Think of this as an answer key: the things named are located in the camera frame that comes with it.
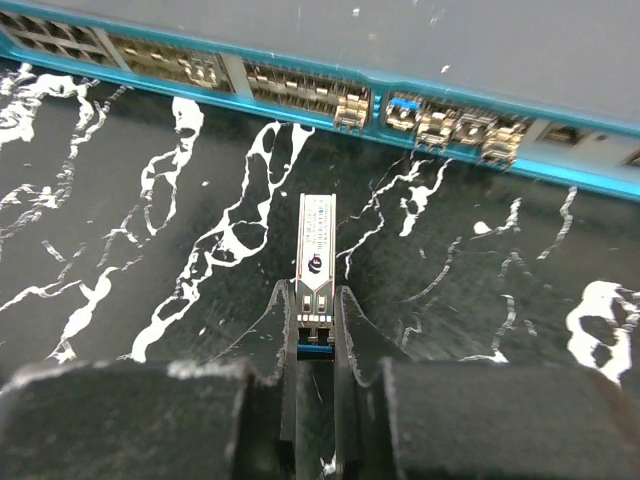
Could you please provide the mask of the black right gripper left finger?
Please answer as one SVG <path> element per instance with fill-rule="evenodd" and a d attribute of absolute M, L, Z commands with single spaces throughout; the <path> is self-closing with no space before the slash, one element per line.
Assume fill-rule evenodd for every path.
<path fill-rule="evenodd" d="M 248 369 L 231 454 L 233 479 L 293 479 L 296 438 L 297 330 L 293 293 L 274 285 L 264 313 L 217 359 Z"/>

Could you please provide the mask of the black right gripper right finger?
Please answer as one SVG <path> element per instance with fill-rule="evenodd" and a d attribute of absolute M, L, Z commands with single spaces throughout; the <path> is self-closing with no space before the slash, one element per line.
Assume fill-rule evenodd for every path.
<path fill-rule="evenodd" d="M 385 360 L 409 356 L 364 314 L 350 288 L 334 300 L 334 425 L 339 479 L 396 479 Z"/>

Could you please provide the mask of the silver plug with blue latch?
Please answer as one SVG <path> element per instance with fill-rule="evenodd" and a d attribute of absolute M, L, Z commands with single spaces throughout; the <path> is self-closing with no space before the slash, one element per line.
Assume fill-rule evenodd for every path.
<path fill-rule="evenodd" d="M 303 356 L 334 355 L 336 207 L 334 194 L 299 198 L 294 297 L 297 350 Z"/>

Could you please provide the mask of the dark grey network switch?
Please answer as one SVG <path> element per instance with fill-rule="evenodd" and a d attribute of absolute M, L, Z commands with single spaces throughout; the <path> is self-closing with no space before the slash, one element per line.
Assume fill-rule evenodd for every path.
<path fill-rule="evenodd" d="M 1 54 L 639 196 L 635 1 L 5 1 Z"/>

